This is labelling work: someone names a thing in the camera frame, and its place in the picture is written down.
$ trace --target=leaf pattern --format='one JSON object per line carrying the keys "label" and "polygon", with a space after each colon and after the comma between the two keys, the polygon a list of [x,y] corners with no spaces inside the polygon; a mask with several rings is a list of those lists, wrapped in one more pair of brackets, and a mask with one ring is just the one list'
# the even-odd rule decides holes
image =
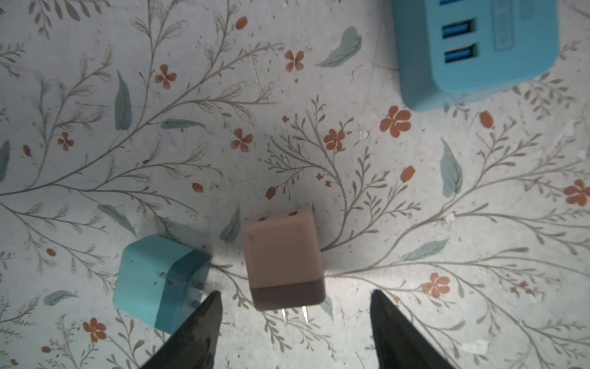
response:
{"label": "leaf pattern", "polygon": [[219,234],[219,238],[225,243],[233,242],[240,233],[240,206],[235,208],[234,215],[231,217],[230,222],[223,228]]}
{"label": "leaf pattern", "polygon": [[447,245],[447,242],[448,240],[426,242],[414,251],[402,255],[401,260],[410,261],[431,257],[432,255],[440,253]]}
{"label": "leaf pattern", "polygon": [[348,27],[342,34],[340,46],[330,53],[321,63],[320,67],[337,67],[342,65],[346,60],[359,52],[363,38],[359,35],[355,27]]}
{"label": "leaf pattern", "polygon": [[129,220],[125,217],[125,215],[123,215],[120,212],[118,212],[113,206],[111,206],[111,205],[101,205],[100,204],[98,206],[98,209],[100,211],[102,211],[103,213],[105,213],[106,215],[108,215],[109,217],[111,217],[121,227],[123,227],[126,230],[130,231],[131,233],[133,233],[134,236],[137,236],[135,234],[135,229],[133,228],[133,226],[131,225],[131,223],[129,222]]}
{"label": "leaf pattern", "polygon": [[10,141],[6,140],[0,148],[0,182],[6,177],[8,161],[10,160]]}
{"label": "leaf pattern", "polygon": [[463,186],[463,169],[455,159],[455,155],[451,148],[442,140],[444,145],[444,153],[441,159],[441,175],[442,175],[442,194],[445,197],[451,197],[461,192]]}
{"label": "leaf pattern", "polygon": [[119,92],[117,92],[114,101],[114,126],[117,130],[123,130],[131,127],[131,97],[129,96],[129,88],[123,77],[121,77],[121,73],[117,71],[117,75],[119,76]]}
{"label": "leaf pattern", "polygon": [[[559,3],[565,38],[547,73],[424,113],[396,89],[387,6],[346,29],[350,2],[283,3],[2,3],[0,367],[144,366],[168,335],[112,305],[131,233],[214,254],[224,368],[288,367],[292,352],[300,367],[376,367],[374,289],[453,367],[584,367],[578,5]],[[285,22],[310,12],[335,16]],[[329,297],[308,324],[300,308],[285,323],[255,309],[237,238],[242,221],[310,206]],[[54,295],[69,297],[46,305]],[[512,350],[473,350],[481,334]]]}
{"label": "leaf pattern", "polygon": [[332,299],[330,299],[330,296],[326,295],[326,299],[320,304],[320,307],[326,312],[326,314],[330,315],[330,319],[334,320]]}
{"label": "leaf pattern", "polygon": [[186,119],[166,119],[160,125],[163,129],[177,129],[177,128],[189,128],[189,127],[205,127],[202,123],[195,122],[194,120]]}
{"label": "leaf pattern", "polygon": [[50,293],[49,295],[45,296],[45,298],[43,299],[43,304],[47,305],[47,306],[54,306],[57,305],[57,303],[63,299],[67,299],[67,298],[72,298],[72,297],[78,297],[77,295],[60,289],[59,291],[55,291],[53,293]]}

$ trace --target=wall charger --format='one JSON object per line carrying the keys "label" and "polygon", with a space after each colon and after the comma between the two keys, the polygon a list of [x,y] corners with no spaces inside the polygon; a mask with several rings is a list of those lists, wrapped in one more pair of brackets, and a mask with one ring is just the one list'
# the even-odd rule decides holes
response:
{"label": "wall charger", "polygon": [[128,245],[114,290],[115,308],[173,334],[207,293],[211,256],[154,234]]}
{"label": "wall charger", "polygon": [[439,109],[546,72],[559,53],[556,0],[392,0],[402,98]]}
{"label": "wall charger", "polygon": [[322,254],[312,210],[255,218],[242,227],[242,246],[254,307],[283,310],[326,298]]}

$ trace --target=usb port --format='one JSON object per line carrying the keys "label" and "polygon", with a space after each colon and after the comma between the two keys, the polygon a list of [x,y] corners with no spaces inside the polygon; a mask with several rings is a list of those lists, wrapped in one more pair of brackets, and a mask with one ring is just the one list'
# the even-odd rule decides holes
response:
{"label": "usb port", "polygon": [[453,61],[469,59],[476,56],[476,45],[473,44],[468,47],[456,48],[455,50],[449,50],[444,53],[444,62],[452,63]]}
{"label": "usb port", "polygon": [[442,37],[454,37],[459,35],[464,35],[466,33],[470,33],[475,31],[475,22],[473,19],[463,22],[457,22],[452,24],[447,24],[442,27]]}

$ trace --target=plug prong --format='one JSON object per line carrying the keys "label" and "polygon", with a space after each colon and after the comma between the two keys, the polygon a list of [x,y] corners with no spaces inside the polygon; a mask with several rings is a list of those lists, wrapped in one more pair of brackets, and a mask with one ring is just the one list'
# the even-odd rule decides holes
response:
{"label": "plug prong", "polygon": [[303,310],[303,317],[305,318],[305,325],[309,325],[309,318],[307,317],[307,307],[304,306],[301,309]]}

